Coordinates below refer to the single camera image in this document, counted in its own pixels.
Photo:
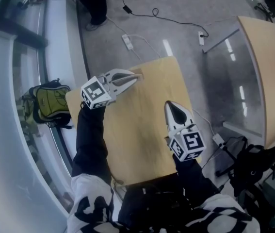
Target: wooden tabletop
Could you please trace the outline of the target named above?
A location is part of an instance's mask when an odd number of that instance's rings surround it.
[[[176,172],[172,153],[166,145],[164,104],[175,101],[192,113],[187,89],[177,60],[162,58],[131,69],[141,72],[135,83],[106,108],[104,139],[112,174],[125,185],[140,183]],[[66,95],[77,127],[80,89]]]
[[[264,113],[265,147],[275,141],[275,23],[249,17],[238,17],[258,66]]]

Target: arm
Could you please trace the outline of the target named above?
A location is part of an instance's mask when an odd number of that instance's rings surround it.
[[[219,193],[217,187],[202,174],[196,160],[180,162],[173,156],[185,195],[195,207],[189,232],[232,232],[238,229],[243,233],[259,233],[259,223],[246,214],[242,207],[230,196]]]
[[[186,198],[192,207],[201,205],[206,199],[219,193],[217,187],[204,177],[196,160],[180,162],[175,155],[173,158]]]
[[[125,230],[112,222],[113,192],[103,140],[104,112],[105,107],[90,110],[86,105],[79,112],[71,181],[74,205],[67,222],[68,233]]]

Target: power outlet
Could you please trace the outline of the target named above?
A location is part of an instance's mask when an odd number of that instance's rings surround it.
[[[213,140],[220,148],[224,148],[225,141],[223,140],[223,138],[221,138],[220,134],[217,133],[216,135],[214,135]]]
[[[131,40],[129,39],[127,34],[124,34],[122,36],[122,40],[124,41],[124,44],[126,44],[126,47],[127,47],[128,50],[133,49],[133,45],[132,45]]]
[[[204,46],[204,37],[201,36],[201,35],[203,35],[203,32],[199,31],[198,35],[199,35],[199,44],[200,44],[200,46]]]

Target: power adapter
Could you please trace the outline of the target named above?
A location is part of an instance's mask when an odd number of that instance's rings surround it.
[[[128,13],[128,14],[131,14],[132,13],[132,10],[127,7],[126,5],[123,7],[123,9]]]

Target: concrete floor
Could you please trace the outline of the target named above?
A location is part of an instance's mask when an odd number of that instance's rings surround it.
[[[203,25],[210,34],[205,42],[211,41],[219,32],[232,26],[236,16],[264,19],[260,12],[253,9],[261,1],[263,0],[125,0],[136,14],[150,15],[153,8],[158,8],[161,17]],[[235,34],[228,42],[203,55],[197,36],[200,28],[129,15],[122,9],[122,0],[107,0],[107,4],[108,17],[128,34],[144,37],[161,57],[172,52],[178,60],[192,107],[211,122],[215,133],[220,133],[225,140],[237,136],[222,127],[225,120],[261,132],[262,108],[257,79],[240,34]],[[89,14],[84,14],[83,23],[88,19]],[[111,21],[94,32],[83,31],[85,52],[92,76],[113,68],[129,69],[158,58],[144,40],[132,37],[134,50],[141,58],[139,60],[132,51],[126,49],[121,38],[123,34]],[[217,146],[211,139],[208,123],[196,112],[194,117],[207,144],[207,150],[202,155],[204,165]],[[233,144],[231,150],[237,152],[237,146],[238,144]],[[220,186],[227,180],[227,176],[217,179],[214,172],[231,163],[225,153],[220,153],[208,163],[203,172]],[[224,192],[231,194],[229,183]]]

